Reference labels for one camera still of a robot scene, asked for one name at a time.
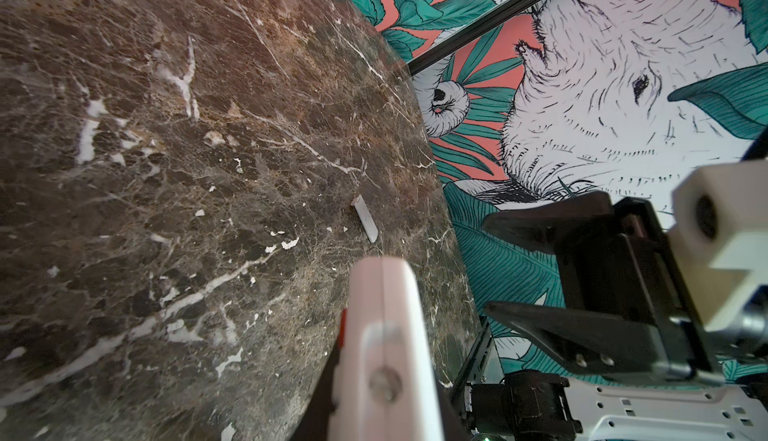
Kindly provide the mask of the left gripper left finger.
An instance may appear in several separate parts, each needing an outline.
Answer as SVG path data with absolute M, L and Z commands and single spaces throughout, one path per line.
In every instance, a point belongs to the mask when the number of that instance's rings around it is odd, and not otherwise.
M 290 441 L 327 441 L 329 418 L 335 411 L 333 402 L 334 372 L 339 362 L 339 346 L 330 351 L 309 404 Z

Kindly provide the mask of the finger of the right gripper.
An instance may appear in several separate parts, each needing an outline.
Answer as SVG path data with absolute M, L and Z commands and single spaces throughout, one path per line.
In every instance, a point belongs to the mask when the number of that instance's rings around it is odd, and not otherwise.
M 597 191 L 535 208 L 498 211 L 486 216 L 481 228 L 527 251 L 555 254 L 555 245 L 571 231 L 612 214 L 610 196 Z
M 686 356 L 655 326 L 592 311 L 490 301 L 485 313 L 578 375 L 607 380 L 691 380 Z

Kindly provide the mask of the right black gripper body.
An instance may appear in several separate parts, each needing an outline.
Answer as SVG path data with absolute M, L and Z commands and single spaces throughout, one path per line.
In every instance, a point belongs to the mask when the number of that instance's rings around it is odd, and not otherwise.
M 721 384 L 724 375 L 700 325 L 652 204 L 625 198 L 613 214 L 571 231 L 555 245 L 567 309 L 655 326 L 684 354 L 691 380 L 610 380 L 624 384 Z

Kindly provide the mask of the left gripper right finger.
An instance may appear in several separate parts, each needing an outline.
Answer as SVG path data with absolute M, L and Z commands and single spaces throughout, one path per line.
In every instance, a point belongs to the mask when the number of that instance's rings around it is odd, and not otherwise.
M 449 391 L 437 382 L 437 396 L 440 407 L 442 429 L 445 441 L 469 441 L 470 435 L 465 429 L 459 414 L 450 403 Z

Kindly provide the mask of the white remote control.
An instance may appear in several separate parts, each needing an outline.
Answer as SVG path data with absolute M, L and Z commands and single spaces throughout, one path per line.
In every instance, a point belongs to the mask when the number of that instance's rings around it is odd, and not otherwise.
M 334 370 L 331 440 L 441 440 L 444 429 L 417 281 L 403 259 L 350 271 Z

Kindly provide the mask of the white battery cover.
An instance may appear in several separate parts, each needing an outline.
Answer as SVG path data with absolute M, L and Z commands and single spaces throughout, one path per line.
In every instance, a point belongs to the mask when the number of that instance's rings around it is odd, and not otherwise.
M 375 243 L 379 238 L 379 230 L 363 196 L 357 195 L 351 202 L 351 206 L 357 213 L 368 240 Z

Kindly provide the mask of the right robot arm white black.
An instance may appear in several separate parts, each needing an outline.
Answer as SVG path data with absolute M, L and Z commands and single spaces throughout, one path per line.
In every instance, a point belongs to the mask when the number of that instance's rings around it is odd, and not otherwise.
M 491 301 L 489 316 L 564 369 L 463 391 L 467 424 L 517 440 L 763 440 L 767 377 L 727 383 L 721 358 L 767 360 L 767 138 L 673 194 L 675 224 L 604 192 L 484 218 L 555 257 L 563 307 Z

